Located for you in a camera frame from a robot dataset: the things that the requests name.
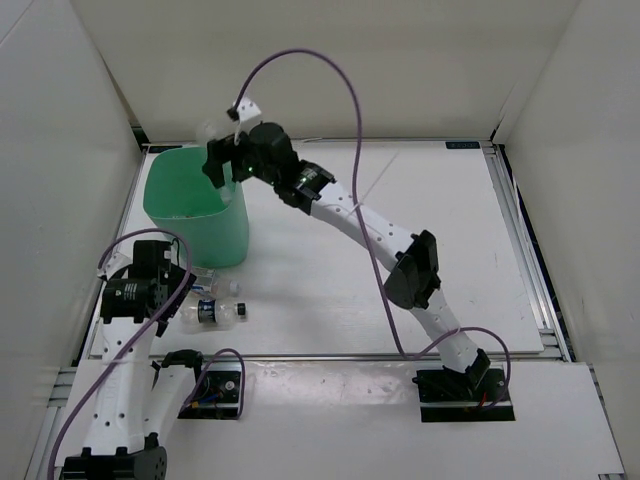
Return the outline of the clear bottle white cap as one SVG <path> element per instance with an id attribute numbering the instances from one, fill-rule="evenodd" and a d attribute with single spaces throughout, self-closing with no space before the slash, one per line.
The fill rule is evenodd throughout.
<path id="1" fill-rule="evenodd" d="M 196 128 L 196 142 L 199 146 L 205 147 L 209 141 L 218 141 L 233 136 L 236 124 L 225 119 L 206 119 Z"/>

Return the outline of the white blue label bottle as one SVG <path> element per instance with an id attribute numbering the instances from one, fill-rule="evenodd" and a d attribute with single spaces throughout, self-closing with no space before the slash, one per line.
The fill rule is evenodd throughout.
<path id="1" fill-rule="evenodd" d="M 191 291 L 196 295 L 224 299 L 238 297 L 240 294 L 240 284 L 236 280 L 221 276 L 216 270 L 196 269 L 194 275 L 196 280 L 191 286 Z"/>

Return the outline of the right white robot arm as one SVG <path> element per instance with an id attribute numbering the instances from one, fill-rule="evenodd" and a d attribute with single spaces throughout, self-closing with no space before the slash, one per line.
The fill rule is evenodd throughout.
<path id="1" fill-rule="evenodd" d="M 408 311 L 434 343 L 443 363 L 436 389 L 445 399 L 470 401 L 486 384 L 490 361 L 464 332 L 441 290 L 437 242 L 424 230 L 401 228 L 357 203 L 335 176 L 304 160 L 275 123 L 211 139 L 203 173 L 216 188 L 227 178 L 256 178 L 270 185 L 286 205 L 322 221 L 365 248 L 376 271 L 385 269 L 383 302 Z"/>

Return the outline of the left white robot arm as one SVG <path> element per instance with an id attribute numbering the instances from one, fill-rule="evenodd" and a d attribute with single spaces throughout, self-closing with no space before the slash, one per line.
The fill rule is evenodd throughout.
<path id="1" fill-rule="evenodd" d="M 131 262 L 110 268 L 99 263 L 105 282 L 100 304 L 103 366 L 99 377 L 65 420 L 69 428 L 80 410 L 94 404 L 78 454 L 67 457 L 64 479 L 163 479 L 168 454 L 162 438 L 185 399 L 206 395 L 210 377 L 195 350 L 150 358 L 195 281 L 174 263 L 172 245 L 137 240 Z"/>

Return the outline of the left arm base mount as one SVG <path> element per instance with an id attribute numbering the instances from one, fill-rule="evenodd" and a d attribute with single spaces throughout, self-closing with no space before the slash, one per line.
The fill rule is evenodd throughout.
<path id="1" fill-rule="evenodd" d="M 244 402 L 245 377 L 240 363 L 214 364 L 179 419 L 238 420 Z"/>

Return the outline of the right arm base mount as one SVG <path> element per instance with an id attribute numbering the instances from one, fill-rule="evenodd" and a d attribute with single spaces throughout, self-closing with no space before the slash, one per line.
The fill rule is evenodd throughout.
<path id="1" fill-rule="evenodd" d="M 516 420 L 502 368 L 490 368 L 475 390 L 455 387 L 444 368 L 418 370 L 412 382 L 418 390 L 422 423 Z"/>

